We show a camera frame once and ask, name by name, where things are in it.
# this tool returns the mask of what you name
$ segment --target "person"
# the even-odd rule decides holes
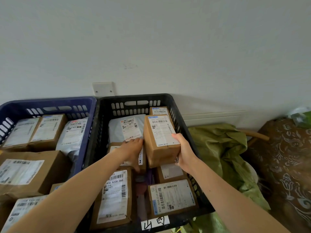
[[[181,134],[172,136],[181,144],[177,165],[195,178],[230,232],[289,232],[198,159]],[[108,178],[122,162],[130,161],[139,171],[138,154],[142,144],[143,140],[139,138],[124,142],[120,148],[114,149],[49,194],[7,233],[74,232]]]

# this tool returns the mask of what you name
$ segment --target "purple basket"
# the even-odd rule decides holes
[[[95,97],[9,101],[0,105],[0,145],[20,119],[35,118],[45,114],[66,114],[68,120],[89,117],[86,123],[78,160],[75,163],[75,170],[73,172],[73,175],[75,175],[83,168],[83,161],[91,133],[95,108]]]

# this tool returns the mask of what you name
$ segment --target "black basket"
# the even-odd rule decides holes
[[[135,115],[135,114],[149,114],[149,109],[152,106],[167,106],[173,123],[175,125],[176,133],[181,133],[196,154],[200,158],[199,152],[192,140],[187,126],[175,104],[173,97],[170,94],[150,94],[150,95],[132,95],[132,96],[114,96],[103,97],[97,100],[96,111],[94,115],[93,128],[86,153],[84,168],[95,163],[107,153],[108,143],[108,123],[111,119]],[[179,214],[169,215],[169,224],[144,230],[144,232],[158,232],[174,227],[179,227],[187,224],[195,216],[214,212],[214,208],[201,191],[199,185],[192,176],[189,176],[192,186],[195,190],[196,197],[199,204],[199,209],[183,212]],[[78,227],[78,231],[87,231],[89,229],[91,214],[93,207],[90,208],[82,222]],[[141,222],[132,222],[118,227],[94,231],[94,232],[141,232]]]

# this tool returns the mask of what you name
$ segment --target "brown floral fabric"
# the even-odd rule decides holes
[[[242,155],[259,176],[259,187],[271,211],[291,232],[311,232],[311,129],[292,119],[266,122],[257,140]]]

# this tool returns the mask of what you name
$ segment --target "wall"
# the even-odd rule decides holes
[[[311,0],[1,0],[0,104],[170,93],[182,114],[247,110],[240,127],[311,97]]]

